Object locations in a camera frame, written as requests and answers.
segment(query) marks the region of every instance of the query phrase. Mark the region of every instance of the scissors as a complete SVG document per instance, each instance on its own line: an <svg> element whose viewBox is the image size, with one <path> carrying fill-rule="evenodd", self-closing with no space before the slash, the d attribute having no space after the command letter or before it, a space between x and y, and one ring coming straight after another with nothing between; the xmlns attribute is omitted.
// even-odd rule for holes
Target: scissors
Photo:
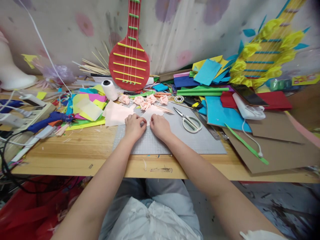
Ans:
<svg viewBox="0 0 320 240"><path fill-rule="evenodd" d="M185 130L187 130L190 133L196 133L201 130L202 123L200 122L199 119L194 118L194 117L190 117L190 116L186 116L182 112L180 112L178 109L176 109L175 107L173 107L173 108L182 117L182 125Z"/></svg>

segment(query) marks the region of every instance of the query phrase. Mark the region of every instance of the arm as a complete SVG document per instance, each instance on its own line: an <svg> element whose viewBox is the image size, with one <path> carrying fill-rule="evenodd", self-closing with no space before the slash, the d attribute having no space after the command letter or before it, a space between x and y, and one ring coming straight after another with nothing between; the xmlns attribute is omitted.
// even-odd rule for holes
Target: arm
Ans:
<svg viewBox="0 0 320 240"><path fill-rule="evenodd" d="M136 114L126 120L126 133L88 186L78 197L52 239L98 239L103 219L123 179L135 142L146 130Z"/></svg>
<svg viewBox="0 0 320 240"><path fill-rule="evenodd" d="M230 239L243 239L240 231L247 234L248 230L265 230L282 236L221 172L171 132L169 122L163 116L152 115L150 127L168 146L189 179L210 200Z"/></svg>

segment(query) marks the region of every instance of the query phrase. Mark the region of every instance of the gray pants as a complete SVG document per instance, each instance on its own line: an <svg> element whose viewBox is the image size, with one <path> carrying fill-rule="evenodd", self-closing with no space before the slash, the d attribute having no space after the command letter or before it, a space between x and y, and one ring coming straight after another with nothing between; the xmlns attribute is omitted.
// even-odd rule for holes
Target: gray pants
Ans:
<svg viewBox="0 0 320 240"><path fill-rule="evenodd" d="M146 191L139 178L124 178L103 220L99 240L108 239L109 234L130 197L137 200L152 198L171 208L192 230L203 239L198 216L193 210L190 195L181 179L146 179Z"/></svg>

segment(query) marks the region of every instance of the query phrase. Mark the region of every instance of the craft table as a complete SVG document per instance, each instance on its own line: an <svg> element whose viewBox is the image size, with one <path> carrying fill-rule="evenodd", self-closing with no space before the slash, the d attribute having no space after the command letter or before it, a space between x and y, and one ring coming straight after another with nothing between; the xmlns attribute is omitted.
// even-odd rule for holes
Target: craft table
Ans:
<svg viewBox="0 0 320 240"><path fill-rule="evenodd" d="M61 137L40 140L26 155L25 161L14 168L14 174L94 176L112 152L117 126L104 125L67 131ZM239 159L233 147L222 140L228 154L202 155L229 180L319 183L315 175L300 169L252 175ZM125 177L176 178L187 176L174 156L131 155Z"/></svg>

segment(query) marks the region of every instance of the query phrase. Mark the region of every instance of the power strip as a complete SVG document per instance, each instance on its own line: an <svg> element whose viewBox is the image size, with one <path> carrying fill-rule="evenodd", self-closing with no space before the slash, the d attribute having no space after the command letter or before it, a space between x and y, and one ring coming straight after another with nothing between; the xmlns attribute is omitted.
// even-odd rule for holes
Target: power strip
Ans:
<svg viewBox="0 0 320 240"><path fill-rule="evenodd" d="M24 119L26 120L26 122L20 128L14 129L13 134L21 132L27 129L28 127L30 127L32 124L35 124L37 122L40 122L48 118L49 114L52 113L55 109L56 107L49 102L46 103L46 105L43 107L34 107L33 109L30 110L32 112L30 117L25 117ZM32 132L24 132L17 135L16 137L13 137L12 139L10 139L10 141L25 144L29 140L29 138L33 135L34 133ZM3 146L4 146L4 142L1 142L0 147L3 147ZM17 155L20 149L23 147L24 146L8 143L6 147L6 152L4 153L6 162L10 162L14 158L14 156Z"/></svg>

